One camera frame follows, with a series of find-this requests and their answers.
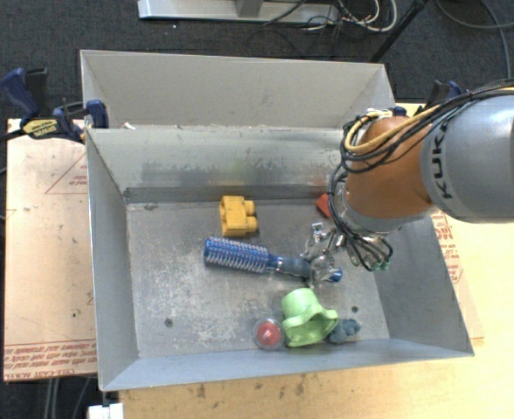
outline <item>green plastic object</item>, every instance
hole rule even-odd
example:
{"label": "green plastic object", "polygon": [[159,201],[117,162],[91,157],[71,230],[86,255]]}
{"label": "green plastic object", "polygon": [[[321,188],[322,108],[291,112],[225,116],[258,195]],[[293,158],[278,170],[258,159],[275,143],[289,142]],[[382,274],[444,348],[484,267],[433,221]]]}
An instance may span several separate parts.
{"label": "green plastic object", "polygon": [[301,288],[282,298],[282,328],[288,347],[307,346],[323,340],[339,321],[338,313],[325,309],[315,292]]}

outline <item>gray metal tray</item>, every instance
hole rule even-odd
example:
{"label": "gray metal tray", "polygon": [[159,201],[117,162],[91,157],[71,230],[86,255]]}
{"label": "gray metal tray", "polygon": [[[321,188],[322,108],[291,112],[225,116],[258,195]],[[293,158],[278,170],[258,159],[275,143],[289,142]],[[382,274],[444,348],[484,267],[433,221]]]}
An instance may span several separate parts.
{"label": "gray metal tray", "polygon": [[[205,239],[221,234],[221,196],[255,201],[259,230],[247,241],[297,256],[311,234],[311,224],[329,222],[314,202],[325,192],[339,160],[338,125],[352,107],[362,110],[394,103],[377,65],[357,65],[379,81],[356,84],[355,76],[344,78],[340,72],[355,72],[354,65],[338,65],[328,73],[323,65],[332,64],[272,63],[274,67],[257,59],[83,52],[85,100],[106,101],[112,119],[112,128],[91,129],[86,142],[101,389],[472,355],[430,219],[391,235],[395,256],[386,272],[372,274],[353,267],[345,255],[337,256],[345,272],[342,281],[320,285],[316,293],[321,304],[335,308],[341,318],[359,321],[360,333],[351,341],[273,352],[253,343],[255,322],[263,316],[282,319],[280,299],[304,283],[288,275],[204,265]],[[291,74],[281,73],[286,66],[292,67]],[[229,70],[230,79],[238,84],[238,99],[230,103],[216,92],[216,83],[206,79],[199,85],[192,80],[190,89],[203,101],[210,101],[208,92],[222,99],[217,102],[223,105],[224,119],[229,111],[248,118],[240,116],[235,126],[215,126],[211,117],[206,123],[201,117],[213,110],[218,113],[218,105],[188,106],[184,112],[175,109],[176,122],[164,113],[161,122],[155,122],[162,110],[159,105],[165,105],[172,90],[163,89],[157,101],[148,101],[144,84],[154,83],[154,74],[169,67],[175,73],[182,70],[185,79],[194,68],[199,78],[220,75],[222,67],[222,72]],[[120,82],[101,78],[116,70],[127,78]],[[288,77],[313,76],[318,85],[326,86],[336,73],[360,97],[336,103],[330,95],[334,102],[313,125],[308,115],[314,102],[299,99]],[[271,103],[276,112],[269,111],[259,94],[266,93],[267,86],[280,93],[274,93]],[[364,88],[377,88],[376,100],[369,100]],[[384,97],[379,96],[381,88]],[[123,92],[130,105],[137,105],[138,120],[130,117],[130,107],[121,98],[115,99]],[[242,107],[250,107],[253,98],[261,102],[248,114]],[[286,118],[272,119],[274,113]],[[116,128],[124,122],[136,129]]]}

